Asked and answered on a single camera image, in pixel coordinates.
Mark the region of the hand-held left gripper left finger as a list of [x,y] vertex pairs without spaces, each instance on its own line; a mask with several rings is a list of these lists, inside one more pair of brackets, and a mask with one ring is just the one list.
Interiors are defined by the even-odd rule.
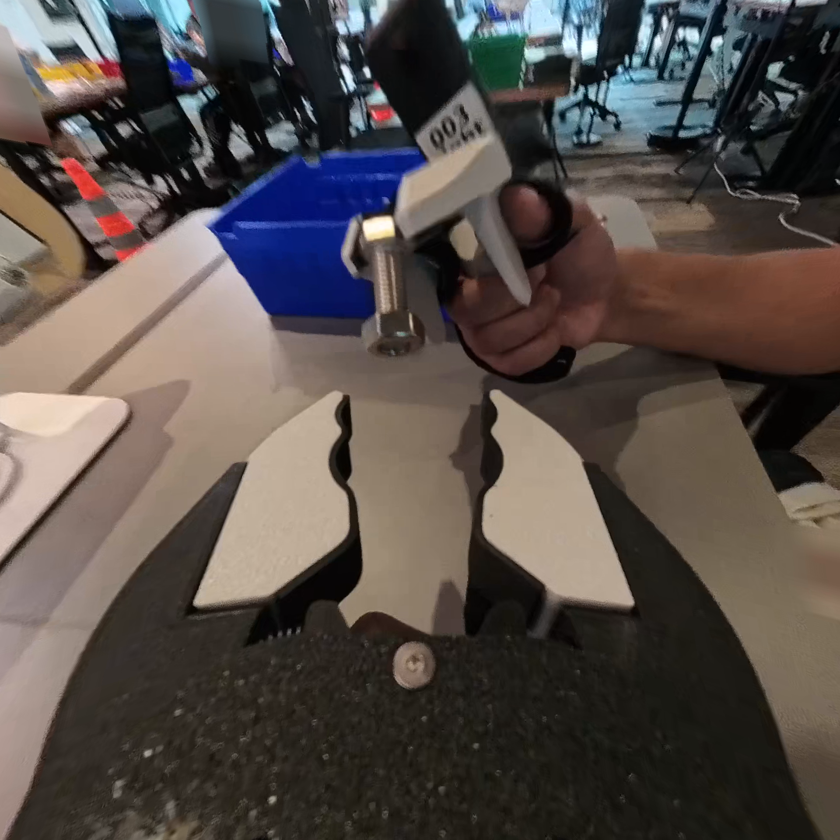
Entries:
[[351,535],[351,500],[333,456],[350,406],[330,392],[248,457],[192,600],[197,611],[267,602]]

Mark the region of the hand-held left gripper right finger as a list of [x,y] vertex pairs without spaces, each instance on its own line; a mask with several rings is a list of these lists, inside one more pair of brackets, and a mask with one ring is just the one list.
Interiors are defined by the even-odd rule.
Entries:
[[480,433],[467,634],[505,604],[536,638],[581,638],[574,616],[632,622],[635,599],[579,453],[503,391],[485,395]]

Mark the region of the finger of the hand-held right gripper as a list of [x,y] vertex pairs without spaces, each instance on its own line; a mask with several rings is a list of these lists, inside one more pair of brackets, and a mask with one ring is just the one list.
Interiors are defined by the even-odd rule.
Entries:
[[362,249],[363,217],[352,217],[346,228],[341,246],[341,259],[350,276],[369,279],[368,263]]
[[512,168],[500,140],[476,140],[406,174],[397,189],[395,227],[417,240],[472,204],[494,196],[511,179]]

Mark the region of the steel hex bolt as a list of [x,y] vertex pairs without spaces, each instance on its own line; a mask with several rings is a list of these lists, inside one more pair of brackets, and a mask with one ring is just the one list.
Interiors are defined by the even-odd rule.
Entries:
[[395,239],[364,248],[374,294],[374,313],[361,328],[367,351],[397,359],[420,351],[426,342],[423,321],[408,307],[406,252]]

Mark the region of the person's right hand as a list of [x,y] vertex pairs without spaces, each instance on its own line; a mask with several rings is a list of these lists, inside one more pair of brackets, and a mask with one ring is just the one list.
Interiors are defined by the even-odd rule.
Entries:
[[592,206],[577,195],[571,206],[568,243],[528,270],[528,305],[498,276],[464,277],[448,304],[462,344],[486,370],[524,381],[563,348],[580,350],[596,341],[618,277],[617,254]]

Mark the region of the green plastic bin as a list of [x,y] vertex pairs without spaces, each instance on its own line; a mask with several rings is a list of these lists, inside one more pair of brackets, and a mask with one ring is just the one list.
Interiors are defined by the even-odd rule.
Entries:
[[523,34],[476,35],[466,41],[471,66],[487,91],[519,89],[528,37]]

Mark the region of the black office chair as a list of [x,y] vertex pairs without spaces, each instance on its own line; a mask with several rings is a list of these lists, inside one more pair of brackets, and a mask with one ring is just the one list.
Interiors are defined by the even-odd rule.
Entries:
[[645,6],[645,1],[602,3],[595,55],[575,61],[571,73],[573,101],[557,111],[562,122],[570,112],[577,111],[572,133],[576,149],[590,149],[602,143],[602,136],[594,129],[597,119],[611,124],[617,132],[623,128],[621,116],[609,108],[608,98],[613,80],[634,56]]
[[196,132],[177,98],[158,24],[149,15],[113,12],[108,24],[127,88],[126,119],[134,126],[127,140],[133,166],[180,193],[206,190],[193,159]]

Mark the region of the white tablet stand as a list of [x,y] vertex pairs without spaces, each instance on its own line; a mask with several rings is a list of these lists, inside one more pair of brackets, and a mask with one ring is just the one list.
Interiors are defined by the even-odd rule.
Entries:
[[1,561],[123,430],[123,399],[8,392],[1,396]]

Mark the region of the orange traffic cone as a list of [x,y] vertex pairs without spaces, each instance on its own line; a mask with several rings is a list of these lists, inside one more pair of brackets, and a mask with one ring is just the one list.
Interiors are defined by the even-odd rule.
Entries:
[[123,263],[140,252],[145,247],[141,231],[118,208],[92,174],[75,158],[65,157],[59,162],[81,198],[87,203],[100,230],[113,248],[117,261]]

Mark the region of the long wooden office desk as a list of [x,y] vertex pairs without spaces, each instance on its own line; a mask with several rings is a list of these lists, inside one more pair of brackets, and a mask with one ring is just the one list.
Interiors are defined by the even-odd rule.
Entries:
[[37,95],[45,123],[68,119],[103,103],[124,96],[128,86],[120,77],[97,77],[92,80],[73,77],[69,81],[48,81],[46,92]]

